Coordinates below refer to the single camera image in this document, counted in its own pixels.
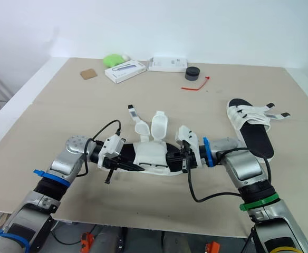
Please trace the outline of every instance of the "white slipper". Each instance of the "white slipper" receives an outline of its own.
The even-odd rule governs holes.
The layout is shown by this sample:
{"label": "white slipper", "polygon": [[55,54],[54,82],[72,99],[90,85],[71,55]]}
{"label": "white slipper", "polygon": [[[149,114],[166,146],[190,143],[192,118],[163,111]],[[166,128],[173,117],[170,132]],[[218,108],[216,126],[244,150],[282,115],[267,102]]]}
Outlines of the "white slipper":
{"label": "white slipper", "polygon": [[243,99],[232,99],[227,104],[227,115],[238,139],[252,150],[259,162],[264,162],[262,157],[270,161],[274,156],[274,149],[266,133],[270,129],[270,119],[281,120],[290,117],[287,112],[265,113],[274,106],[270,103],[263,107],[255,107]]}

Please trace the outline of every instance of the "product box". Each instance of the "product box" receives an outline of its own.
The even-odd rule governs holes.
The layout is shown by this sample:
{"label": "product box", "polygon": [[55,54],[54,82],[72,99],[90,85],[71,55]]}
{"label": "product box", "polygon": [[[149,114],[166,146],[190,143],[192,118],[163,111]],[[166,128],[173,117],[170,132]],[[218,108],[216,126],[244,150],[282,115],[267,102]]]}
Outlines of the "product box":
{"label": "product box", "polygon": [[186,58],[153,57],[148,62],[149,71],[185,72],[186,68]]}
{"label": "product box", "polygon": [[146,66],[131,60],[105,70],[105,75],[114,83],[120,83],[144,71],[146,71]]}

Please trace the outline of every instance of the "green object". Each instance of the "green object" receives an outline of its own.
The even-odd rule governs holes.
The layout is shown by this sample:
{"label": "green object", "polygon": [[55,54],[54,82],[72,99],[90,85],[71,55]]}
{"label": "green object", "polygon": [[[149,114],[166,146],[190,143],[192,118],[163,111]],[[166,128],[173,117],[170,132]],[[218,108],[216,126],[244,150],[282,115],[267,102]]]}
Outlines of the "green object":
{"label": "green object", "polygon": [[239,205],[239,208],[240,210],[242,211],[246,211],[246,210],[249,210],[249,209],[253,209],[255,207],[259,207],[259,206],[262,206],[262,205],[265,205],[265,204],[268,204],[276,199],[278,199],[279,196],[277,193],[265,198],[265,199],[261,199],[259,201],[256,201],[256,202],[252,202],[252,203],[249,203],[249,204],[241,204]]}
{"label": "green object", "polygon": [[103,59],[103,65],[106,67],[114,67],[124,62],[125,60],[120,54],[110,54]]}

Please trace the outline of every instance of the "blue ring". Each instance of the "blue ring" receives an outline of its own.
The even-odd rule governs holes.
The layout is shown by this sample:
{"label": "blue ring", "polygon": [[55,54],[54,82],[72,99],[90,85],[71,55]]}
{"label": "blue ring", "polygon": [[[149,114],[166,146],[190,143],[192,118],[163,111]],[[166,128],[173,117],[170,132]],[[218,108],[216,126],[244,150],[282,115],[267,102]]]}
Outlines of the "blue ring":
{"label": "blue ring", "polygon": [[211,157],[210,143],[209,143],[207,137],[203,137],[203,143],[204,143],[205,148],[206,148],[206,154],[207,154],[208,164],[209,164],[208,167],[214,167],[213,157]]}
{"label": "blue ring", "polygon": [[52,175],[52,174],[49,174],[49,173],[46,173],[42,170],[34,170],[33,173],[36,173],[38,176],[40,177],[44,177],[44,178],[49,178],[49,179],[52,179],[58,183],[61,183],[67,187],[70,187],[70,183],[68,181],[66,181],[65,179],[62,179],[60,177],[57,177],[55,175]]}
{"label": "blue ring", "polygon": [[28,243],[28,241],[23,238],[20,237],[18,235],[14,235],[12,233],[4,233],[4,231],[2,229],[0,229],[0,237],[5,237],[5,238],[11,238],[11,239],[15,239],[20,241],[22,244],[25,245],[25,253],[28,253],[30,251],[30,244]]}

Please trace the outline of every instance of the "white wall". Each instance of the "white wall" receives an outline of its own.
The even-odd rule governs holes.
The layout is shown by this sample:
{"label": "white wall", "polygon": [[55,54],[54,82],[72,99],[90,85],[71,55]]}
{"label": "white wall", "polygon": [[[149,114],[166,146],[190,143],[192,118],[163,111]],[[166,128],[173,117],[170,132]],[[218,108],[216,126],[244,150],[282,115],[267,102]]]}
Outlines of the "white wall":
{"label": "white wall", "polygon": [[14,90],[50,55],[108,53],[308,73],[308,0],[0,0],[0,78]]}

